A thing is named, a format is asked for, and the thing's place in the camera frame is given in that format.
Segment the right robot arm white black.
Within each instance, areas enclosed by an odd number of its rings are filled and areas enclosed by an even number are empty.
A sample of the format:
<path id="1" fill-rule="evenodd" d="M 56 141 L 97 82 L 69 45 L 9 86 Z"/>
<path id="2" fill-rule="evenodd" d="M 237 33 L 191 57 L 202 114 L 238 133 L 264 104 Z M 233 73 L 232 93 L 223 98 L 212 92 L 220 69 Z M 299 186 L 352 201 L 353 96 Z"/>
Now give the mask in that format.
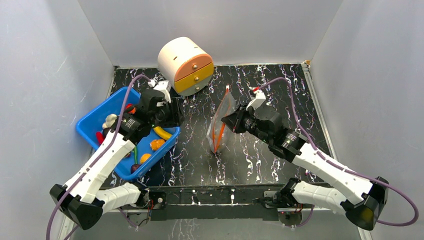
<path id="1" fill-rule="evenodd" d="M 345 215 L 357 227 L 371 231 L 388 199 L 388 181 L 349 174 L 350 169 L 313 149 L 307 138 L 283 124 L 283 117 L 271 106 L 240 105 L 222 122 L 234 133 L 248 132 L 268 145 L 277 157 L 316 174 L 330 187 L 312 185 L 293 178 L 280 191 L 288 207 L 311 204 Z"/>

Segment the clear zip top bag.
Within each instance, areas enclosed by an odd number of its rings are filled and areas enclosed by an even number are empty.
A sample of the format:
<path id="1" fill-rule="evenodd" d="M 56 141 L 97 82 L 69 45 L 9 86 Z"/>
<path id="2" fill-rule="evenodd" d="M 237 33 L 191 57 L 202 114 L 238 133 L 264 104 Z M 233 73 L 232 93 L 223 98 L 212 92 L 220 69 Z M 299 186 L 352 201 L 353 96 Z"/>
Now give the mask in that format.
<path id="1" fill-rule="evenodd" d="M 231 93 L 230 85 L 227 84 L 225 86 L 225 92 L 221 103 L 217 107 L 207 130 L 207 140 L 213 154 L 221 152 L 226 145 L 226 141 L 229 136 L 229 129 L 222 121 L 222 118 L 234 113 L 235 107 L 236 100 Z"/>

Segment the orange tangerine toy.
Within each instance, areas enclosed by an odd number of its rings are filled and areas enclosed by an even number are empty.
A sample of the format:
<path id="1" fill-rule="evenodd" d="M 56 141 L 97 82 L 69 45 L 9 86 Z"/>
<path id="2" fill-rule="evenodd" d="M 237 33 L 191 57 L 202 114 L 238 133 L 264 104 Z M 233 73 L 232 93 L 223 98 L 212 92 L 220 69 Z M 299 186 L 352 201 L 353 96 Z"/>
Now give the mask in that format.
<path id="1" fill-rule="evenodd" d="M 150 148 L 153 151 L 159 150 L 166 143 L 165 139 L 154 139 L 150 142 Z"/>

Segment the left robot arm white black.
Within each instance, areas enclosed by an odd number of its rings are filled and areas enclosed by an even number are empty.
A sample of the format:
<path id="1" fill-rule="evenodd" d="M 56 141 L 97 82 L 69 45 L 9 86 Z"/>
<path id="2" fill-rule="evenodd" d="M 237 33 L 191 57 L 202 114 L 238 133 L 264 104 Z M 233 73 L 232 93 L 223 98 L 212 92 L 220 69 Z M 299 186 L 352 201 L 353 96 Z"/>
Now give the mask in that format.
<path id="1" fill-rule="evenodd" d="M 83 230 L 92 228 L 103 214 L 125 205 L 144 208 L 149 194 L 127 182 L 102 190 L 101 186 L 119 162 L 148 137 L 155 127 L 175 128 L 184 120 L 177 97 L 156 89 L 144 90 L 138 103 L 127 107 L 132 89 L 127 88 L 120 113 L 105 140 L 83 167 L 66 183 L 55 184 L 49 194 L 60 211 Z"/>

